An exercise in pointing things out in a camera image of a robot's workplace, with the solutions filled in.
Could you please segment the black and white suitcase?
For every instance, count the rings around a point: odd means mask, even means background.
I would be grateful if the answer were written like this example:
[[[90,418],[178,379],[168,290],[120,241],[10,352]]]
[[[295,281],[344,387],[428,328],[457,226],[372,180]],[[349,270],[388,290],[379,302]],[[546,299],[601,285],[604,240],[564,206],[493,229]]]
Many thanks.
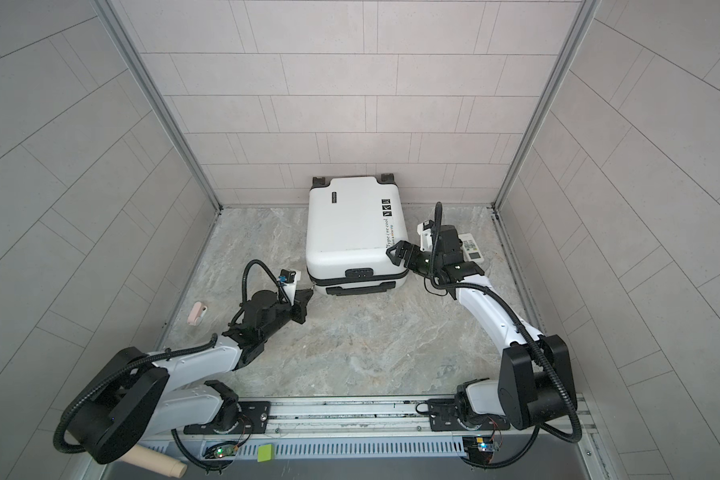
[[[366,295],[400,287],[408,270],[394,265],[387,250],[407,239],[392,174],[312,179],[306,264],[320,293]]]

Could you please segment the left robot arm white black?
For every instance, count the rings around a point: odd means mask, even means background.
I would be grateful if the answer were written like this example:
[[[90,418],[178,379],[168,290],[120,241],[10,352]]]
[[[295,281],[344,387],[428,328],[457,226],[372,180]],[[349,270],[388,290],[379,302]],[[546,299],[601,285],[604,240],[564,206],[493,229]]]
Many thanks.
[[[192,425],[231,431],[239,397],[219,375],[248,366],[287,323],[304,323],[313,294],[259,291],[242,304],[227,331],[199,346],[151,354],[120,350],[64,410],[54,448],[108,464],[153,434]]]

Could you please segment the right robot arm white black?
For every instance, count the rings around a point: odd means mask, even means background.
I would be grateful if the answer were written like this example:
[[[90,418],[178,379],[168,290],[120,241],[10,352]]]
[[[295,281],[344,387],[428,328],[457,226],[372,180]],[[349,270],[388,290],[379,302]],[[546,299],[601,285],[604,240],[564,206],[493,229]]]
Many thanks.
[[[457,394],[462,422],[499,415],[517,430],[539,428],[568,443],[581,440],[583,428],[565,341],[540,332],[516,313],[484,270],[466,258],[453,226],[429,221],[421,238],[431,242],[428,250],[400,240],[387,249],[387,257],[458,301],[501,353],[496,380],[467,382]]]

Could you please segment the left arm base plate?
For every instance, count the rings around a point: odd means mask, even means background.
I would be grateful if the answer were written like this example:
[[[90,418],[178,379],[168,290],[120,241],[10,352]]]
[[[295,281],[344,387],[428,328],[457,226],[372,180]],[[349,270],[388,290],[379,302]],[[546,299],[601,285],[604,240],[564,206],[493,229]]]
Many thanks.
[[[187,435],[247,435],[263,434],[266,430],[271,403],[242,401],[223,404],[215,417],[206,424],[183,428]]]

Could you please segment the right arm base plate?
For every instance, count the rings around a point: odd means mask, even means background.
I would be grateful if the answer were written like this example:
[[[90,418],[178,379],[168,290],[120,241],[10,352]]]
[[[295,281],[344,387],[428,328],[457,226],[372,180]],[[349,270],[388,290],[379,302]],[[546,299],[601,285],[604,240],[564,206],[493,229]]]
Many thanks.
[[[422,402],[423,410],[416,411],[427,416],[433,432],[455,431],[506,431],[511,429],[508,419],[500,414],[478,414],[462,397],[432,398]]]

